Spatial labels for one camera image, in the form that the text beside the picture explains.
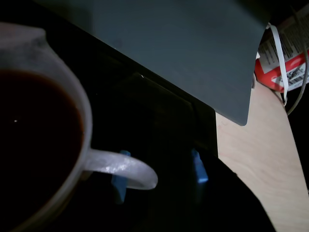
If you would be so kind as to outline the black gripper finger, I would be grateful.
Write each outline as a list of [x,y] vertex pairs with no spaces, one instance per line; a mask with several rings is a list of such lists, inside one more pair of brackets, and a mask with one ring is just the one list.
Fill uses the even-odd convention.
[[191,150],[188,198],[183,215],[189,232],[274,232],[261,202],[217,157]]
[[83,215],[86,232],[123,232],[128,179],[114,174],[85,171],[82,175]]

